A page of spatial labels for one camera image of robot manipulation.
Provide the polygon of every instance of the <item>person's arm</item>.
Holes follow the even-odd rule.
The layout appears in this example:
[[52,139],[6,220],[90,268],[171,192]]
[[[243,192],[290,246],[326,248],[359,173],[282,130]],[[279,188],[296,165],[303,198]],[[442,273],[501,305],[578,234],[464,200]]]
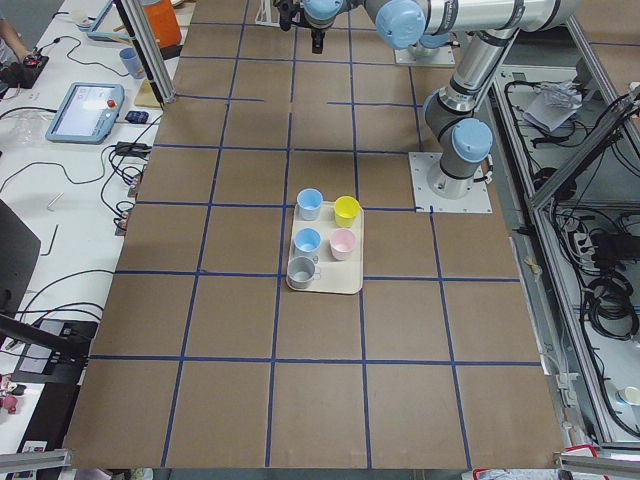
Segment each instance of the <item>person's arm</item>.
[[5,19],[0,19],[0,37],[2,37],[9,48],[13,50],[13,53],[16,54],[16,57],[18,57],[20,62],[24,60],[24,57],[31,53],[27,50],[27,47],[24,46],[22,40],[20,40],[18,32],[13,28],[13,25]]

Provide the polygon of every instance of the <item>yellow cup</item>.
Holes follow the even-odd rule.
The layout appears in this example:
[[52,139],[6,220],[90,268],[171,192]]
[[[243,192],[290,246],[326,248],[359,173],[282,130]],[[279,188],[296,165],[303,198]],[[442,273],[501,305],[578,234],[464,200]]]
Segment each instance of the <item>yellow cup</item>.
[[334,206],[336,224],[342,228],[351,228],[358,213],[360,213],[360,204],[358,201],[349,196],[340,197],[336,200]]

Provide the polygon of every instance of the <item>white desk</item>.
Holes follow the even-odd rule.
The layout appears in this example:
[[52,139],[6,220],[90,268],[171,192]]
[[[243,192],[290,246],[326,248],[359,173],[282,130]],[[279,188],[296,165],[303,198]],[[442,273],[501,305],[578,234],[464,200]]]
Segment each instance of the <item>white desk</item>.
[[[89,16],[96,16],[104,4],[105,0],[66,0],[61,10],[83,9]],[[185,4],[177,12],[180,24],[188,25],[193,4]],[[186,29],[183,29],[183,38],[185,34]],[[99,61],[119,72],[125,72],[118,58],[118,52],[124,45],[90,40],[66,15],[52,20],[38,46],[48,44],[63,35],[82,41],[82,45],[72,54],[74,58],[86,62]],[[146,128],[145,125],[124,122],[124,115],[129,110],[148,111],[149,122],[161,114],[160,109],[136,108],[133,105],[141,80],[134,80],[130,76],[121,78],[100,66],[84,66],[66,58],[67,52],[76,43],[70,39],[62,39],[60,43],[45,48],[43,53],[50,57],[50,61],[35,87],[22,90],[15,98],[1,101],[0,113],[25,106],[57,109],[69,85],[76,81],[119,83],[124,87],[126,96],[119,121],[102,145],[54,144],[44,139],[44,132],[53,114],[36,111],[12,114],[0,121],[0,149],[3,151],[0,158],[0,183],[34,161],[60,163],[74,180],[96,178],[102,170],[102,149],[117,141],[133,141]],[[175,72],[177,63],[178,59],[166,62],[171,75]],[[12,92],[8,92],[6,97],[11,95]],[[140,141],[151,145],[156,131],[157,126],[152,127]],[[136,163],[142,162],[127,159],[123,165]],[[110,173],[111,166],[107,162],[106,175],[102,180],[87,185],[73,185],[58,167],[34,166],[14,178],[0,192],[0,198],[41,239],[41,253],[48,250],[53,232],[58,226],[51,253],[39,258],[29,290],[39,291],[55,279],[83,270],[115,269],[123,239],[114,235],[114,215],[100,201],[100,189]],[[127,199],[127,191],[128,187],[115,176],[105,190],[105,199],[113,206],[118,201]],[[64,193],[63,196],[53,205],[52,211],[48,210],[49,202],[60,193]],[[76,301],[104,305],[110,285],[111,276],[104,273],[78,276],[47,290],[31,308],[53,308]],[[27,294],[21,308],[31,298],[32,295]],[[28,322],[33,322],[36,318],[37,315],[26,316]],[[67,313],[64,318],[89,317]],[[16,357],[0,353],[0,372],[12,372],[17,360]],[[42,385],[28,385],[26,394],[19,397],[16,415],[8,415],[5,410],[0,412],[0,454],[17,451],[41,391]]]

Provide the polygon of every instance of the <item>blue cup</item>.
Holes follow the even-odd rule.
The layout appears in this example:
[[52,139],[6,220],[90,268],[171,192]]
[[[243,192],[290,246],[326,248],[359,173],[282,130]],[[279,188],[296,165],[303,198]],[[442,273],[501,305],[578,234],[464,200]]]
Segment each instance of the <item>blue cup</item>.
[[122,60],[129,75],[135,79],[144,78],[144,68],[142,68],[140,57],[138,57],[133,48],[129,47],[120,50],[120,60]]
[[315,188],[305,188],[298,194],[298,211],[303,220],[315,220],[320,215],[322,193]]
[[318,263],[320,243],[320,233],[313,228],[303,228],[293,237],[297,256],[310,258],[314,263]]

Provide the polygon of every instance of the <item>white mounting plate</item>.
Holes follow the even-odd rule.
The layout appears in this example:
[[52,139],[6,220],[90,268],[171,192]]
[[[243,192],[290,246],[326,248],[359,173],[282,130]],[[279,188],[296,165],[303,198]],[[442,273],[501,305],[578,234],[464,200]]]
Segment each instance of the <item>white mounting plate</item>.
[[[431,165],[442,156],[439,152],[410,152],[409,165],[413,183],[413,199],[417,212],[429,213],[492,213],[491,200],[485,182],[474,183],[469,193],[458,200],[449,200],[436,195],[427,184],[427,172]],[[482,177],[482,169],[478,167],[476,177]]]
[[409,49],[394,50],[396,65],[413,65],[415,67],[451,67],[456,64],[451,47],[440,47],[431,55],[416,57]]

